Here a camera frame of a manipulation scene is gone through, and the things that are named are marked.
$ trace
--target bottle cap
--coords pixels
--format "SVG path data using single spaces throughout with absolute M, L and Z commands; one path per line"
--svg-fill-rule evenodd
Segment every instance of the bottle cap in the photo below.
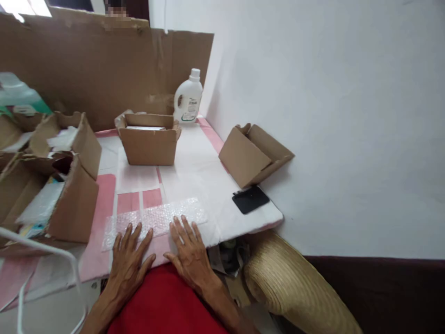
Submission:
M 14 94 L 29 87 L 11 72 L 0 72 L 0 84 L 6 93 Z
M 201 73 L 201 70 L 199 70 L 199 69 L 191 69 L 191 73 L 190 73 L 189 79 L 191 81 L 195 81 L 195 82 L 199 81 L 199 74 L 200 73 Z

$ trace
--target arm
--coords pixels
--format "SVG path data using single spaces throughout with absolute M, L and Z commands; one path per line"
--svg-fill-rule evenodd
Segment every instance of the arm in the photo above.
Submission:
M 141 265 L 153 237 L 153 229 L 150 229 L 139 248 L 136 248 L 141 228 L 142 225 L 139 223 L 131 234 L 133 227 L 129 224 L 123 239 L 120 233 L 117 235 L 107 287 L 93 305 L 80 334 L 105 333 L 113 319 L 144 281 L 146 273 L 156 259 L 156 254 L 150 255 Z
M 175 224 L 170 223 L 170 232 L 178 247 L 178 256 L 172 253 L 165 253 L 164 256 L 173 263 L 178 274 L 210 305 L 230 333 L 259 334 L 253 323 L 233 302 L 224 284 L 210 267 L 196 223 L 192 222 L 192 230 L 185 216 L 181 219 L 184 227 L 177 217 L 174 217 Z

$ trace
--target red shirt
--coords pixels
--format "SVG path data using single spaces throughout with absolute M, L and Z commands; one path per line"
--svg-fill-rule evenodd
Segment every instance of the red shirt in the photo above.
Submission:
M 171 264 L 150 272 L 108 334 L 227 334 Z

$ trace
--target person's right hand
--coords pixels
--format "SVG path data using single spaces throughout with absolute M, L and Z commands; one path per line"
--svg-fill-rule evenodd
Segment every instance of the person's right hand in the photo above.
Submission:
M 170 223 L 170 233 L 178 248 L 178 256 L 172 253 L 165 253 L 164 256 L 173 263 L 188 285 L 204 297 L 205 291 L 219 288 L 222 282 L 210 267 L 198 226 L 192 222 L 193 233 L 185 216 L 181 216 L 181 219 L 184 227 L 176 216 L 173 218 L 175 223 Z

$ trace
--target white plastic bottle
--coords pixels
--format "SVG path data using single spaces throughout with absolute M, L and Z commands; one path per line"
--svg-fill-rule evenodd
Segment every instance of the white plastic bottle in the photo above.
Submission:
M 198 69 L 191 69 L 187 81 L 184 81 L 175 93 L 175 112 L 173 117 L 180 123 L 194 123 L 199 111 L 199 104 L 203 94 L 203 86 L 199 81 Z M 179 97 L 182 95 L 181 105 L 178 105 Z
M 42 100 L 38 92 L 20 81 L 14 73 L 0 72 L 0 84 L 3 88 L 0 103 L 10 113 L 34 115 L 36 112 L 52 114 L 51 109 Z

